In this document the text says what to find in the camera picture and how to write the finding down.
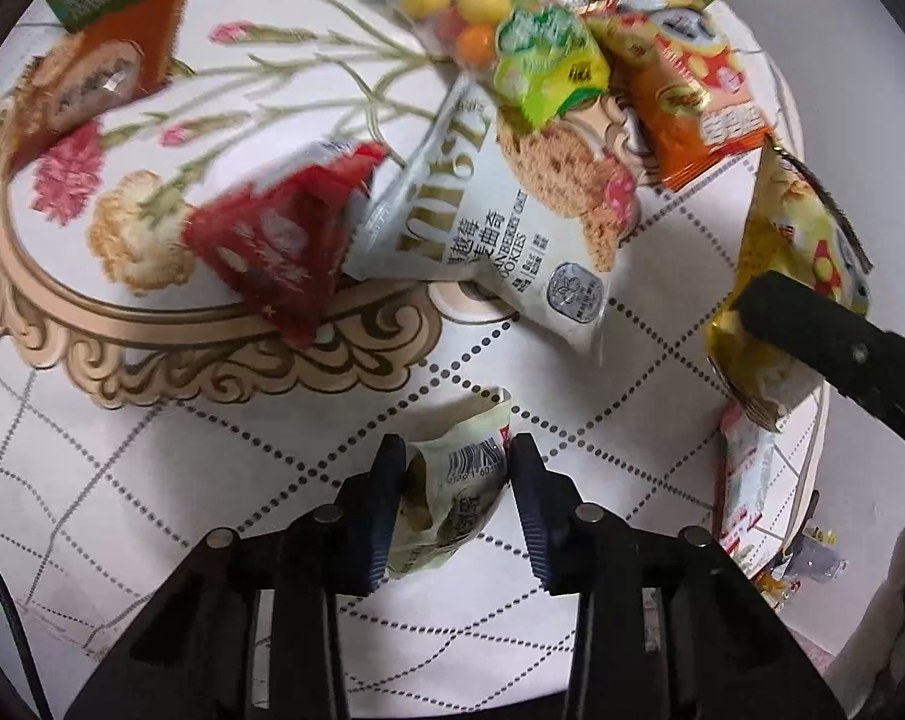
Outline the small pale snack packet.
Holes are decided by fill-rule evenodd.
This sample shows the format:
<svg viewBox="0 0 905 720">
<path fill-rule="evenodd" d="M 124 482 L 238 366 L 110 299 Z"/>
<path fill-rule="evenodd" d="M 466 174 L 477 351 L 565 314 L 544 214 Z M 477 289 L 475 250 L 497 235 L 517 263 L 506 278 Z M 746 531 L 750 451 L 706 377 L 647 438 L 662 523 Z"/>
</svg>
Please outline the small pale snack packet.
<svg viewBox="0 0 905 720">
<path fill-rule="evenodd" d="M 433 411 L 407 447 L 388 572 L 448 562 L 495 512 L 508 484 L 511 394 L 493 387 Z"/>
</svg>

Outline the yellow panda snack bag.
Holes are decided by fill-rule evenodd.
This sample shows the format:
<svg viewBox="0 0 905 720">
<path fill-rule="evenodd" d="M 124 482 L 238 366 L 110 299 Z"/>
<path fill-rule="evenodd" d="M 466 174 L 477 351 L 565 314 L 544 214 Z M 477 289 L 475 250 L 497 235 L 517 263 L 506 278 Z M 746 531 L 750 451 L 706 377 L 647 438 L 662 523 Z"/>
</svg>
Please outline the yellow panda snack bag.
<svg viewBox="0 0 905 720">
<path fill-rule="evenodd" d="M 750 281 L 778 273 L 864 316 L 873 270 L 850 220 L 812 171 L 773 138 L 760 153 L 729 298 L 705 332 L 711 366 L 742 410 L 775 431 L 822 376 L 747 332 L 736 302 Z"/>
</svg>

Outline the red white sachet packet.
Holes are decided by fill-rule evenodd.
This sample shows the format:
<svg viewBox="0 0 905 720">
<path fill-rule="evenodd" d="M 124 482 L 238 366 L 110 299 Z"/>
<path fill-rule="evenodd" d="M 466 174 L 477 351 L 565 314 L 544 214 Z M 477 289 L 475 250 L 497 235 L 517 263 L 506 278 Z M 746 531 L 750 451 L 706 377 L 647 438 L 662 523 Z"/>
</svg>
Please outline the red white sachet packet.
<svg viewBox="0 0 905 720">
<path fill-rule="evenodd" d="M 723 439 L 716 520 L 716 538 L 727 554 L 734 556 L 744 539 L 759 525 L 765 511 L 766 495 L 772 484 L 775 438 L 757 426 L 732 403 L 720 421 Z"/>
</svg>

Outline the white oat cookie bag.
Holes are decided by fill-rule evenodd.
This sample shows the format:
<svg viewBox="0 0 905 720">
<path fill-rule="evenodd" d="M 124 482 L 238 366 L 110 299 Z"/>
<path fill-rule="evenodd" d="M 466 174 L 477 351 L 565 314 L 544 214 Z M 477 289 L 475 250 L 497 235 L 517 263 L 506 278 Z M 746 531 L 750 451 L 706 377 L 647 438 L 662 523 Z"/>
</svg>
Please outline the white oat cookie bag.
<svg viewBox="0 0 905 720">
<path fill-rule="evenodd" d="M 472 281 L 581 355 L 601 338 L 620 242 L 635 227 L 630 169 L 592 103 L 539 130 L 469 76 L 371 202 L 343 270 L 355 280 Z"/>
</svg>

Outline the red snack packet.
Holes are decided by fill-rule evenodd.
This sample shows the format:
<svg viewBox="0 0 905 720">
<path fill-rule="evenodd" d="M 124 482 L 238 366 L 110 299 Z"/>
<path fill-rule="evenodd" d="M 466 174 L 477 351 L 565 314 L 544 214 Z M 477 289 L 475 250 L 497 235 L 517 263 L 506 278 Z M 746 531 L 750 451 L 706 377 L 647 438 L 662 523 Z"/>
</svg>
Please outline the red snack packet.
<svg viewBox="0 0 905 720">
<path fill-rule="evenodd" d="M 304 351 L 388 156 L 381 142 L 311 143 L 197 208 L 182 240 L 247 309 Z"/>
</svg>

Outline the orange panda snack bag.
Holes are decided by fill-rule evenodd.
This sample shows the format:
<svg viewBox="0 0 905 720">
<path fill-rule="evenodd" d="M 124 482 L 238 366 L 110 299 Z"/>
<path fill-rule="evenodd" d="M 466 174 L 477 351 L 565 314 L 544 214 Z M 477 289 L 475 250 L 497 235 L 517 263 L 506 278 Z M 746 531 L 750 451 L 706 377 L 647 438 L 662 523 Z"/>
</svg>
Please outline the orange panda snack bag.
<svg viewBox="0 0 905 720">
<path fill-rule="evenodd" d="M 700 0 L 594 0 L 580 15 L 624 78 L 670 190 L 772 132 Z"/>
</svg>

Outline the green candy bag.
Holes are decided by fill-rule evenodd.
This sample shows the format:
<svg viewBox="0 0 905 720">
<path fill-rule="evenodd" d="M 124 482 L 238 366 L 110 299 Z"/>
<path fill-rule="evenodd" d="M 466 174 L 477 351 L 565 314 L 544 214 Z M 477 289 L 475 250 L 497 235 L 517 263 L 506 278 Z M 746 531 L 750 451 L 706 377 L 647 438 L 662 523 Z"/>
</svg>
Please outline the green candy bag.
<svg viewBox="0 0 905 720">
<path fill-rule="evenodd" d="M 454 60 L 540 128 L 606 93 L 585 20 L 557 0 L 389 0 L 421 45 Z"/>
</svg>

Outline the brown pastry packet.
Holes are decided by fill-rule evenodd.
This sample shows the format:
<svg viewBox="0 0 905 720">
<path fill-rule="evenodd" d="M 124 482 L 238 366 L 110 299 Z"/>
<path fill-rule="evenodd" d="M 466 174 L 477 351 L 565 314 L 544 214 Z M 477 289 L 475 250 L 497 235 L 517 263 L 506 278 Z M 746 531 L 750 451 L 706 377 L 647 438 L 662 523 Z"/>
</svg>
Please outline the brown pastry packet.
<svg viewBox="0 0 905 720">
<path fill-rule="evenodd" d="M 75 128 L 160 91 L 171 76 L 184 0 L 142 0 L 62 37 L 16 85 L 10 169 Z"/>
</svg>

